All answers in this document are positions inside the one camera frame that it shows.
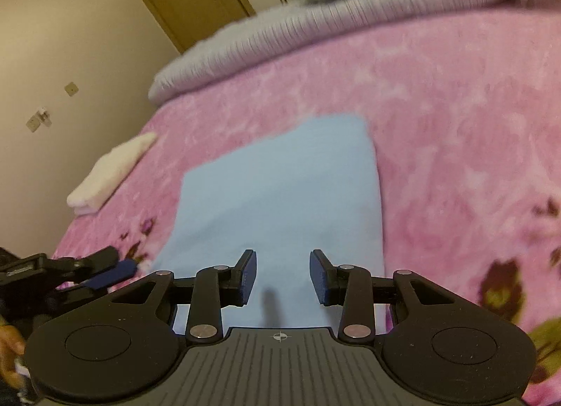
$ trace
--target light blue towel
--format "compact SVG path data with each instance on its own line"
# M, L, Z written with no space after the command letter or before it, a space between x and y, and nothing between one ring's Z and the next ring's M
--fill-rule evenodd
M337 329L342 307L319 304L310 252L384 275L378 172L362 119L312 119L185 174L175 227L153 270L191 277L235 265L245 249L257 252L257 279L248 305L222 310L224 332ZM188 307L181 308L174 330L183 333ZM383 308L376 318L384 332Z

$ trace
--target wall outlet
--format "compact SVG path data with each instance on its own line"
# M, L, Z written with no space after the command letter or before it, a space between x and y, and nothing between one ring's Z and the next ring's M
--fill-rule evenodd
M72 97L74 94L78 92L78 86L76 86L76 84L71 81L65 86L65 91L66 94Z
M36 115L33 115L31 118L29 118L29 121L27 121L25 125L31 132L35 132L41 125L41 121L39 118L37 118Z

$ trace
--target bed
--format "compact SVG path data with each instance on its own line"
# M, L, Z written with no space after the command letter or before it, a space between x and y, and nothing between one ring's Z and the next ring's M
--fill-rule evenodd
M379 25L164 104L159 140L55 256L109 244L143 274L172 231L182 177L310 117L355 113L377 152L384 259L528 332L525 400L561 401L561 14L496 7Z

